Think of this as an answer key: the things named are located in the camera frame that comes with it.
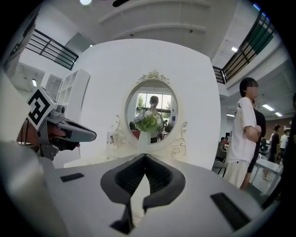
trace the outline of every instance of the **chair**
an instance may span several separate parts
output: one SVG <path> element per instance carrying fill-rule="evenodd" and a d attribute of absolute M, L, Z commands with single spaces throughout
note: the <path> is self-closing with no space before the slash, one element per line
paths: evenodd
<path fill-rule="evenodd" d="M 226 160 L 226 154 L 223 151 L 223 149 L 220 146 L 218 146 L 213 168 L 219 168 L 220 169 L 218 174 L 220 173 L 221 169 L 224 169 L 224 173 L 223 173 L 222 177 L 224 177 L 225 172 L 226 172 L 225 160 Z"/>

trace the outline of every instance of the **window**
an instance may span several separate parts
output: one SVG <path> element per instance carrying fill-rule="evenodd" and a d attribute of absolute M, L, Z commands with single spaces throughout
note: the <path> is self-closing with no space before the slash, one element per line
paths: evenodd
<path fill-rule="evenodd" d="M 151 96 L 158 97 L 158 105 L 156 110 L 162 115 L 163 120 L 170 122 L 172 104 L 172 95 L 170 94 L 139 93 L 136 107 L 136 116 L 139 115 L 141 109 L 147 110 L 150 108 L 149 102 Z"/>

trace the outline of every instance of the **black slot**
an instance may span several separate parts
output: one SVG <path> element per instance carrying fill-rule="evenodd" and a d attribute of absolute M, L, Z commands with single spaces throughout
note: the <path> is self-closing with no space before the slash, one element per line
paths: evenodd
<path fill-rule="evenodd" d="M 250 219 L 224 193 L 211 195 L 211 198 L 235 231 L 250 222 Z"/>
<path fill-rule="evenodd" d="M 60 178 L 63 182 L 68 182 L 68 181 L 76 180 L 76 179 L 79 179 L 82 177 L 84 177 L 84 175 L 82 173 L 76 173 L 76 174 L 72 174 L 72 175 L 61 176 Z"/>

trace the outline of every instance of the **ceiling beam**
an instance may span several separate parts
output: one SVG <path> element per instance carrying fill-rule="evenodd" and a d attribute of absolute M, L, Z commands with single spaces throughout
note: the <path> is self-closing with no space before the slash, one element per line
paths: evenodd
<path fill-rule="evenodd" d="M 129 30 L 129 31 L 119 33 L 119 34 L 115 35 L 114 37 L 112 37 L 112 40 L 117 40 L 117 39 L 120 39 L 122 37 L 125 37 L 125 36 L 129 35 L 131 32 L 132 33 L 139 33 L 139 32 L 142 32 L 142 31 L 148 31 L 148 30 L 154 30 L 154 29 L 163 29 L 163 28 L 180 28 L 180 29 L 188 29 L 188 30 L 192 29 L 194 31 L 199 31 L 201 33 L 206 32 L 206 27 L 198 26 L 198 25 L 182 25 L 181 23 L 177 23 L 177 24 L 155 24 L 155 25 L 141 26 L 141 27 L 137 27 L 137 28 L 134 28 L 132 30 Z"/>
<path fill-rule="evenodd" d="M 195 5 L 200 5 L 200 6 L 203 6 L 203 7 L 210 7 L 211 4 L 208 3 L 208 2 L 205 2 L 203 0 L 142 0 L 142 1 L 137 1 L 137 2 L 132 2 L 132 3 L 126 3 L 124 4 L 123 7 L 119 7 L 119 8 L 115 8 L 114 11 L 110 12 L 109 14 L 101 17 L 99 19 L 99 24 L 103 23 L 104 21 L 107 21 L 109 20 L 110 18 L 116 16 L 117 14 L 120 14 L 121 12 L 123 11 L 126 11 L 126 10 L 129 10 L 129 9 L 132 9 L 134 7 L 138 7 L 138 6 L 142 6 L 142 5 L 147 5 L 147 4 L 157 4 L 157 3 L 169 3 L 169 2 L 187 2 L 187 3 L 192 3 L 192 4 L 195 4 Z"/>

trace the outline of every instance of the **white table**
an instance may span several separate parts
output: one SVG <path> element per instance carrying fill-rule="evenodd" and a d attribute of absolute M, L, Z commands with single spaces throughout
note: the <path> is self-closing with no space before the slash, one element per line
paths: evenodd
<path fill-rule="evenodd" d="M 283 168 L 281 168 L 278 164 L 270 162 L 265 159 L 258 159 L 255 163 L 255 166 L 257 166 L 257 170 L 256 170 L 256 173 L 255 173 L 251 183 L 253 183 L 260 167 L 265 168 L 276 175 L 271 183 L 271 186 L 269 187 L 269 189 L 266 192 L 267 195 L 270 195 L 277 183 L 278 178 L 280 177 L 280 175 L 283 171 Z"/>

